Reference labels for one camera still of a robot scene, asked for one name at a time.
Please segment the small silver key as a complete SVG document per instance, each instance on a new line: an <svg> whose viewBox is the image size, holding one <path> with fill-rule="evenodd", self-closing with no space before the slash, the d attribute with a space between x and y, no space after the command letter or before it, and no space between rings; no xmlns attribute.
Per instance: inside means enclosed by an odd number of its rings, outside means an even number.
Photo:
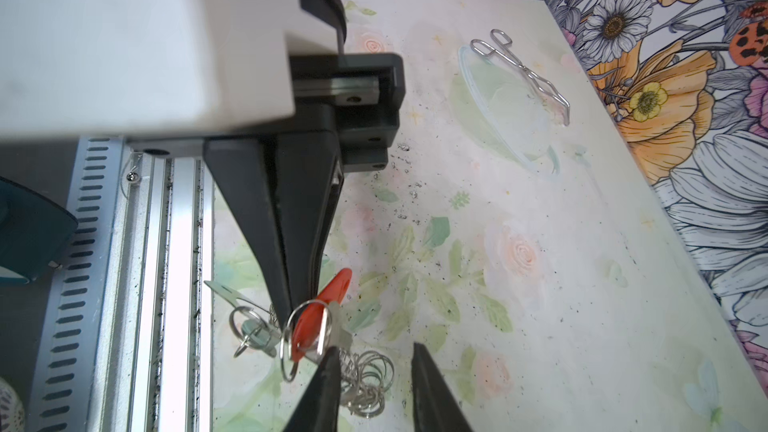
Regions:
<svg viewBox="0 0 768 432"><path fill-rule="evenodd" d="M352 349L352 335L346 330L347 319L345 313L336 301L329 302L326 311L328 312L326 345L349 353Z"/></svg>

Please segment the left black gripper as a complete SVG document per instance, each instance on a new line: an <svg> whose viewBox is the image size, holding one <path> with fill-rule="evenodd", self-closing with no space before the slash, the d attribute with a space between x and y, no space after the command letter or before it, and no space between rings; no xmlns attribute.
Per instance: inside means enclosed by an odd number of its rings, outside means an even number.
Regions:
<svg viewBox="0 0 768 432"><path fill-rule="evenodd" d="M290 117L226 132L129 141L156 157L205 161L261 268L280 326L318 294L341 172L385 168L405 96L400 56L345 53L342 0L299 4L334 29L337 46L331 54L289 54L296 106Z"/></svg>

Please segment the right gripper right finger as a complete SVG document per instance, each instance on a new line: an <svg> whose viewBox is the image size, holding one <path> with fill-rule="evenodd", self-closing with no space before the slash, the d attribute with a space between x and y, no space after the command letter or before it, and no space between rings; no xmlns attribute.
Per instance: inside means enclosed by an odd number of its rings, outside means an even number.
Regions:
<svg viewBox="0 0 768 432"><path fill-rule="evenodd" d="M471 432L427 347L415 342L411 360L413 422L416 432Z"/></svg>

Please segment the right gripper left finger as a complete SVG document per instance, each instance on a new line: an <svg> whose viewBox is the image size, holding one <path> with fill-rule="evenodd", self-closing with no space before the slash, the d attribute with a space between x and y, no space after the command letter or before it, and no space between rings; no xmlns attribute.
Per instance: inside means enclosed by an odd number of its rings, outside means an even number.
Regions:
<svg viewBox="0 0 768 432"><path fill-rule="evenodd" d="M331 347L325 353L283 431L336 432L340 398L340 354L338 348Z"/></svg>

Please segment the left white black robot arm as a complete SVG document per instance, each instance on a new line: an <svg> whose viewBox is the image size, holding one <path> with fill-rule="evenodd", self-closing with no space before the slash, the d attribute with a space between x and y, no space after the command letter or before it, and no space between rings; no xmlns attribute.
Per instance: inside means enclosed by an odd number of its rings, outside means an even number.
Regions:
<svg viewBox="0 0 768 432"><path fill-rule="evenodd" d="M346 36L342 0L1 0L1 137L203 159L285 323L345 175L385 168L400 125L402 58Z"/></svg>

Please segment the red key tag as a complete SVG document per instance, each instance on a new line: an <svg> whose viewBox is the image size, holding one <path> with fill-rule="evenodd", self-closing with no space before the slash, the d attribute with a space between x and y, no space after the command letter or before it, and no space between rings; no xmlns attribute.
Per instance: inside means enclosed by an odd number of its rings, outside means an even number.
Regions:
<svg viewBox="0 0 768 432"><path fill-rule="evenodd" d="M341 269L317 295L316 299L329 305L332 302L341 304L352 279L350 268ZM306 306L298 317L292 335L292 361L298 363L319 337L323 322L323 313L328 309L319 303Z"/></svg>

